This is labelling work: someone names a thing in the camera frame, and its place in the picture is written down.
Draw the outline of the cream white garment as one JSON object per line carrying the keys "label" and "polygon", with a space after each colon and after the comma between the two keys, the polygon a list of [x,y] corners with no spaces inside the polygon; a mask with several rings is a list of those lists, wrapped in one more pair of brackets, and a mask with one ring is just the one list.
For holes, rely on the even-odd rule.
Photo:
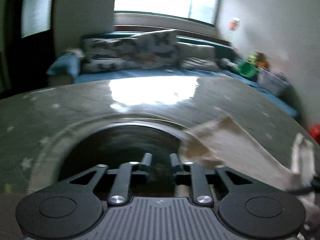
{"label": "cream white garment", "polygon": [[297,133],[289,152],[291,166],[285,167],[235,120],[226,115],[186,131],[189,139],[178,150],[183,162],[205,168],[225,165],[280,190],[311,186],[316,175],[314,145]]}

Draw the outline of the black round induction cooktop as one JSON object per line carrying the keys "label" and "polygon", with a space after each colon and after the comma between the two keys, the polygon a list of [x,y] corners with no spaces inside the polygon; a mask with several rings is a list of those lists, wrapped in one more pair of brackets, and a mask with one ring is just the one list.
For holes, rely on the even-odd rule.
{"label": "black round induction cooktop", "polygon": [[177,153],[179,137],[158,128],[138,125],[121,125],[101,129],[70,150],[60,165],[58,180],[64,180],[98,164],[116,169],[121,164],[141,161],[145,153],[152,154],[153,181],[170,177],[170,157]]}

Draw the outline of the red plastic stool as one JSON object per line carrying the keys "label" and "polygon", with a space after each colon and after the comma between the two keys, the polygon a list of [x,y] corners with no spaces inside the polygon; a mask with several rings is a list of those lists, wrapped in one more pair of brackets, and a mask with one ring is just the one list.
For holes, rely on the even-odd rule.
{"label": "red plastic stool", "polygon": [[320,144],[320,124],[314,124],[309,129],[310,136]]}

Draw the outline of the green plastic bucket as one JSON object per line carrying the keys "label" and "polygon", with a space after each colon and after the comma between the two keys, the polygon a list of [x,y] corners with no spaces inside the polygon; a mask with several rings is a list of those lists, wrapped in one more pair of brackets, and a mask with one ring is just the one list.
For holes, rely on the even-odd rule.
{"label": "green plastic bucket", "polygon": [[253,79],[257,73],[257,68],[255,65],[248,61],[243,61],[239,64],[239,74],[246,79]]}

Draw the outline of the clear plastic storage box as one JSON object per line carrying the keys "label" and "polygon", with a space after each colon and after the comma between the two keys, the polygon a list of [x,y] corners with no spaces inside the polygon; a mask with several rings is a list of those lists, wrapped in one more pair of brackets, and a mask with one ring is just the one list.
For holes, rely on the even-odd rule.
{"label": "clear plastic storage box", "polygon": [[280,97],[290,87],[286,79],[281,79],[265,69],[259,70],[257,83],[276,97]]}

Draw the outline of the grey plain cushion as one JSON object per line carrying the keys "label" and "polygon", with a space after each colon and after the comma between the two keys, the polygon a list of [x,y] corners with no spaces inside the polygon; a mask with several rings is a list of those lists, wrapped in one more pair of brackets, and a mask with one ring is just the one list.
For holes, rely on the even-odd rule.
{"label": "grey plain cushion", "polygon": [[180,66],[187,70],[217,72],[219,66],[213,46],[178,42]]}

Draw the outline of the blue corner sofa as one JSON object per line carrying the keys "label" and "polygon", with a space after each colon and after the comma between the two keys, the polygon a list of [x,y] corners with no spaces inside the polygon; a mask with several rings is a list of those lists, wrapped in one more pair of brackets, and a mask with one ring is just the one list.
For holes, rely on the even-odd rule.
{"label": "blue corner sofa", "polygon": [[80,46],[78,48],[68,48],[64,53],[56,59],[56,61],[47,70],[47,75],[49,77],[49,83],[51,86],[66,85],[72,83],[85,83],[101,80],[114,80],[114,79],[128,79],[134,77],[151,77],[151,76],[221,76],[226,75],[233,79],[237,79],[249,87],[252,87],[257,92],[261,93],[268,100],[273,102],[277,107],[279,107],[286,114],[293,118],[299,117],[299,112],[285,103],[280,97],[276,97],[269,93],[267,90],[260,87],[257,83],[257,76],[253,77],[253,80],[246,79],[239,74],[235,74],[228,70],[228,66],[232,64],[232,59],[234,59],[233,51],[231,47],[221,46],[213,42],[200,41],[196,39],[178,37],[177,41],[191,44],[201,44],[213,46],[215,48],[215,55],[217,59],[217,64],[219,70],[217,72],[209,72],[204,70],[187,70],[180,66],[180,60],[175,66],[163,66],[158,68],[145,68],[137,64],[136,68],[115,70],[111,72],[100,72],[85,74],[81,71],[82,62],[85,60],[85,55],[82,50],[82,41],[87,38],[105,38],[105,39],[115,39],[115,38],[131,38],[133,35],[116,35],[116,34],[104,34],[104,35],[85,35],[80,41]]}

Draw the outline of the long butterfly print pillow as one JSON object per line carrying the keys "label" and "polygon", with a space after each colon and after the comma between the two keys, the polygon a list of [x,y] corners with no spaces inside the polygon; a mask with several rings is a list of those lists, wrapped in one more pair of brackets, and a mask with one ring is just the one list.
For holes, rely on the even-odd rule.
{"label": "long butterfly print pillow", "polygon": [[135,38],[87,38],[82,41],[85,60],[81,71],[85,74],[111,72],[137,67]]}

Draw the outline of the stuffed toy doll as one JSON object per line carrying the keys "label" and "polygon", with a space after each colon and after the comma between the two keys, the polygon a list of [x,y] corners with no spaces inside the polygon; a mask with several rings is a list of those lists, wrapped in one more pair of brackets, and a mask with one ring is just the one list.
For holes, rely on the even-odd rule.
{"label": "stuffed toy doll", "polygon": [[264,53],[255,52],[253,55],[249,55],[247,61],[255,65],[257,68],[269,69],[269,63]]}

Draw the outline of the square butterfly print pillow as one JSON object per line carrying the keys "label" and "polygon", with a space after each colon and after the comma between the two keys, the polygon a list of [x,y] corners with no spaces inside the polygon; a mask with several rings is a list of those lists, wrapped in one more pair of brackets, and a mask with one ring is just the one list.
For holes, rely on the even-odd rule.
{"label": "square butterfly print pillow", "polygon": [[135,40],[135,62],[145,68],[175,66],[180,59],[176,30],[160,30],[131,36]]}

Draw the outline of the colourful pinwheel toy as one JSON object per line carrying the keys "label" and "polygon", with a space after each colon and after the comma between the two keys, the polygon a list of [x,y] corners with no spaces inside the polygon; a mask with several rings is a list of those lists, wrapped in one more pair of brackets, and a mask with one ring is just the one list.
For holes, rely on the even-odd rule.
{"label": "colourful pinwheel toy", "polygon": [[237,17],[232,18],[232,20],[229,22],[229,30],[230,31],[236,31],[240,25],[240,19]]}

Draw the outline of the dark door with glass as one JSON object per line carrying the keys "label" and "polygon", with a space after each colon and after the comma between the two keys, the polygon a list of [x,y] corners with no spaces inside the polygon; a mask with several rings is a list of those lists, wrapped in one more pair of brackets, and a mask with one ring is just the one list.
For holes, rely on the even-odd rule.
{"label": "dark door with glass", "polygon": [[54,0],[1,0],[1,98],[48,86]]}

